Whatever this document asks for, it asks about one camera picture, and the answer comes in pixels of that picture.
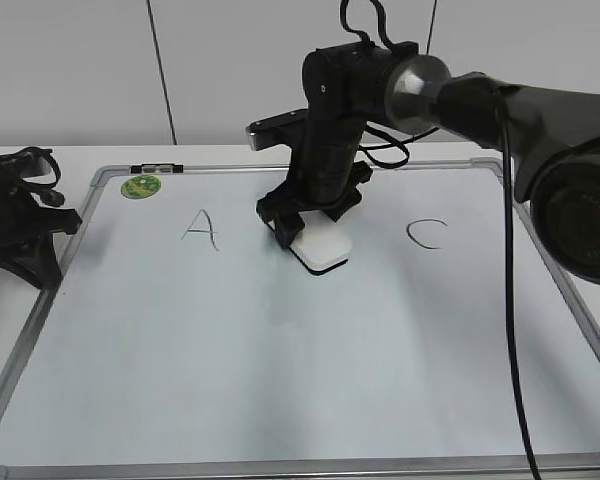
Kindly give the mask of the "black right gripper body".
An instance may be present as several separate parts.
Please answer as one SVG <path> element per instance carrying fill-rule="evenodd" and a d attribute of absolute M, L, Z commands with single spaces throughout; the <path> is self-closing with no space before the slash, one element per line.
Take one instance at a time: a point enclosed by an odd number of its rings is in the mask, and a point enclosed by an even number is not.
<path fill-rule="evenodd" d="M 384 123 L 384 92 L 391 71 L 419 53 L 415 42 L 391 51 L 355 42 L 317 49 L 302 65 L 308 106 L 302 142 L 291 149 L 281 186 L 256 204 L 268 223 L 278 213 L 328 211 L 370 179 L 371 169 L 354 159 L 368 122 Z"/>

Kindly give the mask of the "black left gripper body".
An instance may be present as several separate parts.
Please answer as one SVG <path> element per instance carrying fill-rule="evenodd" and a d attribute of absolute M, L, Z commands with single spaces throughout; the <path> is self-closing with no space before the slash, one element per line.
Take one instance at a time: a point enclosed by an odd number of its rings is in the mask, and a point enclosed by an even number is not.
<path fill-rule="evenodd" d="M 37 147 L 0 155 L 0 247 L 38 236 L 28 236 L 33 211 L 39 207 L 25 178 L 41 175 L 41 154 Z"/>

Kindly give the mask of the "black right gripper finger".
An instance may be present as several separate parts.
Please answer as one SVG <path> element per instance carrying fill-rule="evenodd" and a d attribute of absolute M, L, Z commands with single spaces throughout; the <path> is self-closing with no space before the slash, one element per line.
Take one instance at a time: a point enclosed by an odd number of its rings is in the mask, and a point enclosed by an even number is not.
<path fill-rule="evenodd" d="M 340 218 L 346 214 L 350 209 L 357 206 L 362 201 L 362 194 L 357 188 L 349 191 L 344 199 L 334 208 L 328 211 L 328 217 L 338 222 Z"/>
<path fill-rule="evenodd" d="M 273 223 L 275 239 L 282 249 L 288 249 L 305 227 L 298 212 L 278 213 L 274 216 Z"/>

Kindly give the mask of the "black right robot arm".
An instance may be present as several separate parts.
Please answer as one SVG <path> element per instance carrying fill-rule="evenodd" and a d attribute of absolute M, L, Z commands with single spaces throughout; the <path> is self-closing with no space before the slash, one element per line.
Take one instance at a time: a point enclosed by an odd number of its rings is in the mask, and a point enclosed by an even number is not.
<path fill-rule="evenodd" d="M 302 66 L 306 108 L 252 123 L 254 150 L 291 150 L 285 180 L 259 199 L 258 216 L 288 246 L 301 214 L 340 218 L 361 200 L 371 171 L 355 156 L 372 123 L 421 135 L 439 128 L 514 166 L 513 197 L 528 204 L 546 251 L 600 285 L 600 94 L 508 84 L 480 72 L 452 76 L 413 42 L 357 42 L 315 50 Z"/>

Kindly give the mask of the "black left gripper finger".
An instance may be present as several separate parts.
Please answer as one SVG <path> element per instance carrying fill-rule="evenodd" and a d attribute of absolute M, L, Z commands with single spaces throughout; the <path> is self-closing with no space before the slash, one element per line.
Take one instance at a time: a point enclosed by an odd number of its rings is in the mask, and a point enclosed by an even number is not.
<path fill-rule="evenodd" d="M 37 207 L 27 228 L 28 236 L 64 233 L 74 235 L 82 224 L 82 219 L 75 209 L 57 209 Z"/>
<path fill-rule="evenodd" d="M 62 280 L 52 234 L 0 247 L 0 268 L 36 289 L 54 289 Z"/>

